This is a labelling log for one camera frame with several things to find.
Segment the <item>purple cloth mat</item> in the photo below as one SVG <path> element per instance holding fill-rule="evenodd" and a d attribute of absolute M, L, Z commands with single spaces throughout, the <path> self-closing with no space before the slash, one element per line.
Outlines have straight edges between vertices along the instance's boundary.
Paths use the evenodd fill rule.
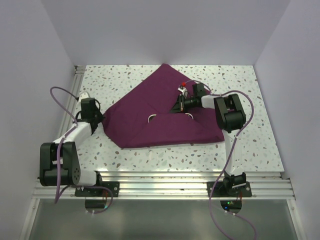
<path fill-rule="evenodd" d="M 162 64 L 138 86 L 104 113 L 104 133 L 120 148 L 144 148 L 178 144 L 210 144 L 224 141 L 214 109 L 195 107 L 188 113 L 170 113 L 181 83 L 192 93 L 193 81 Z M 148 117 L 157 114 L 149 123 Z"/>

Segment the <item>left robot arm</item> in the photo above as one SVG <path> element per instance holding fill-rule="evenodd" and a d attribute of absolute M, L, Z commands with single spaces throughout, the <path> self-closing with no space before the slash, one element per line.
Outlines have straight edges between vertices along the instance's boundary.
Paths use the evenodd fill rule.
<path fill-rule="evenodd" d="M 42 186 L 86 186 L 96 197 L 103 193 L 104 184 L 97 180 L 95 170 L 81 169 L 77 149 L 103 121 L 100 103 L 95 98 L 83 98 L 77 116 L 80 119 L 64 135 L 40 146 L 39 181 Z"/>

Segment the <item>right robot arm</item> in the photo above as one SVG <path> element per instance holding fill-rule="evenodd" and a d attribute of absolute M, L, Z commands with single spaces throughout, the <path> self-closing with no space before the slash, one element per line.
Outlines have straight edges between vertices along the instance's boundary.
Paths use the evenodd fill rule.
<path fill-rule="evenodd" d="M 246 98 L 248 96 L 239 90 L 217 95 L 208 93 L 205 87 L 201 82 L 193 84 L 193 95 L 188 96 L 186 83 L 182 83 L 177 89 L 180 94 L 170 112 L 184 113 L 193 118 L 192 114 L 188 113 L 192 108 L 215 110 L 216 122 L 224 137 L 226 164 L 222 170 L 222 182 L 217 182 L 211 191 L 220 197 L 240 197 L 246 190 L 247 177 L 243 167 L 242 149 L 237 139 L 249 121 L 239 94 Z"/>

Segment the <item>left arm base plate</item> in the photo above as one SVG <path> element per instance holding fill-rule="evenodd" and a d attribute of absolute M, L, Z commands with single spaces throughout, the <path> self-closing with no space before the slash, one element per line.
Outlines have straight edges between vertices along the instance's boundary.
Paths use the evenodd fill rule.
<path fill-rule="evenodd" d="M 111 197 L 117 198 L 120 191 L 118 181 L 103 181 L 97 186 L 78 186 L 75 188 L 76 197 Z"/>

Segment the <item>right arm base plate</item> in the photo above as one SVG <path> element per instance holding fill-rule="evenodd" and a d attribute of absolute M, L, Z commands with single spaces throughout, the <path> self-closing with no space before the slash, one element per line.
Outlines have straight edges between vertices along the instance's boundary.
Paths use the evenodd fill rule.
<path fill-rule="evenodd" d="M 222 181 L 218 181 L 211 196 L 215 198 L 250 198 L 253 196 L 253 194 L 250 183 L 248 181 L 245 185 L 236 188 L 226 188 Z"/>

